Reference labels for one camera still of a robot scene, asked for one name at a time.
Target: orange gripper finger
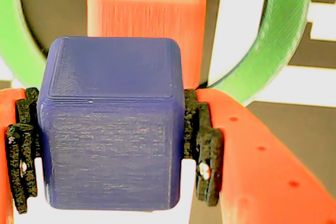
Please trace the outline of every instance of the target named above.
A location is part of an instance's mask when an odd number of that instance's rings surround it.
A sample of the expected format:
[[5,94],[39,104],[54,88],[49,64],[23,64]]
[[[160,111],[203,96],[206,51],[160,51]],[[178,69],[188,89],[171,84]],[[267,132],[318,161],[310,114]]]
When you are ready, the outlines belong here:
[[223,223],[336,223],[336,201],[255,116],[217,90],[198,90],[197,99],[225,138]]
[[15,101],[26,98],[24,89],[0,91],[0,224],[13,223],[13,201],[8,178],[5,132],[16,123]]
[[206,0],[87,0],[89,37],[170,38],[181,49],[184,89],[199,85]]

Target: orange cube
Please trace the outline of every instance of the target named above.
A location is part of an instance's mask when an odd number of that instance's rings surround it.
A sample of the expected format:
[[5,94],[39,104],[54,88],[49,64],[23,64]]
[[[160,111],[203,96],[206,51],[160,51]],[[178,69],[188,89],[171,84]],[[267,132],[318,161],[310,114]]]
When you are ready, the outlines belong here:
[[0,91],[0,224],[13,224],[12,192],[9,184],[5,132],[16,123],[15,101],[26,98],[24,89]]
[[206,0],[87,0],[88,36],[175,40],[184,89],[199,84]]

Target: green ring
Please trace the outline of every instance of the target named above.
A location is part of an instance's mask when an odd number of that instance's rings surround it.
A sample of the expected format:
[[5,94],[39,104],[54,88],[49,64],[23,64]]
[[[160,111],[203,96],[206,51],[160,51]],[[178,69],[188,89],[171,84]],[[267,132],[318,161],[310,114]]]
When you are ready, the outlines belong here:
[[243,60],[209,88],[243,105],[271,81],[291,59],[307,23],[311,0],[267,0],[258,37]]
[[[259,35],[240,64],[210,86],[248,104],[288,63],[302,37],[311,0],[267,0]],[[0,55],[17,79],[39,87],[45,57],[32,37],[20,0],[0,0]]]
[[27,27],[21,0],[0,0],[0,55],[25,86],[40,87],[46,59]]

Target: hole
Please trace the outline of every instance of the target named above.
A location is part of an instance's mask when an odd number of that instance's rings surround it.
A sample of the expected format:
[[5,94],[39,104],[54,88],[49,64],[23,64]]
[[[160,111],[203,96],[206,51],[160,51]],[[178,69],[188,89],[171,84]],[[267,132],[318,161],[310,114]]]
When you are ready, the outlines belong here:
[[26,173],[27,171],[27,164],[25,162],[20,161],[20,175],[21,178],[23,178],[23,175]]
[[236,117],[236,116],[231,116],[231,117],[229,118],[229,120],[232,121],[232,122],[237,122],[237,121],[238,121],[238,117]]
[[289,182],[289,185],[293,188],[298,188],[300,186],[300,184],[297,181],[291,180]]
[[264,146],[259,146],[259,147],[257,147],[257,149],[258,149],[259,151],[263,152],[263,151],[266,150],[266,147],[264,147]]

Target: orange plastic part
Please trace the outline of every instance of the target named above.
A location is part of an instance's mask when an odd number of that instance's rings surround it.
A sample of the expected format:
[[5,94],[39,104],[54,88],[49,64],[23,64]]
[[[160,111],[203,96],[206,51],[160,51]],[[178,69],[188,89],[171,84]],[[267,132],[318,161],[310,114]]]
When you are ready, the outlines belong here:
[[185,89],[199,85],[206,0],[87,0],[89,37],[175,40]]
[[13,202],[8,178],[5,132],[16,123],[15,101],[26,97],[24,89],[0,91],[0,224],[13,223]]
[[198,90],[197,97],[209,103],[225,138],[223,223],[336,223],[336,201],[265,125],[219,91]]

